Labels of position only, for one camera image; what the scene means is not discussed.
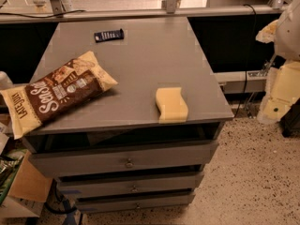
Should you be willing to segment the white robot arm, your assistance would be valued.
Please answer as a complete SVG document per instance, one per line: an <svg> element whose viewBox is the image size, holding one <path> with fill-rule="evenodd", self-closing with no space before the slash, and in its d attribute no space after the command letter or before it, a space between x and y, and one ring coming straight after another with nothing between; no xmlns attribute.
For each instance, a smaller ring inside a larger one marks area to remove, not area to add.
<svg viewBox="0 0 300 225"><path fill-rule="evenodd" d="M267 72L265 96L257 119L274 124L300 98L300 0L292 0L277 20L266 25L256 36L262 43L274 43L275 55L285 59L280 68Z"/></svg>

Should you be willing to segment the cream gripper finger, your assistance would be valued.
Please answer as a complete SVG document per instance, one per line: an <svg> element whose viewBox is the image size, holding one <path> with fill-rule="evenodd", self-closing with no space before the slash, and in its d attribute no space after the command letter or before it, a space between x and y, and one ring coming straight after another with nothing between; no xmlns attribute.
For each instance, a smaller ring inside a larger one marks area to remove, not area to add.
<svg viewBox="0 0 300 225"><path fill-rule="evenodd" d="M256 40L262 43L270 43L274 41L277 30L278 20L274 20L267 24L261 31L258 32Z"/></svg>

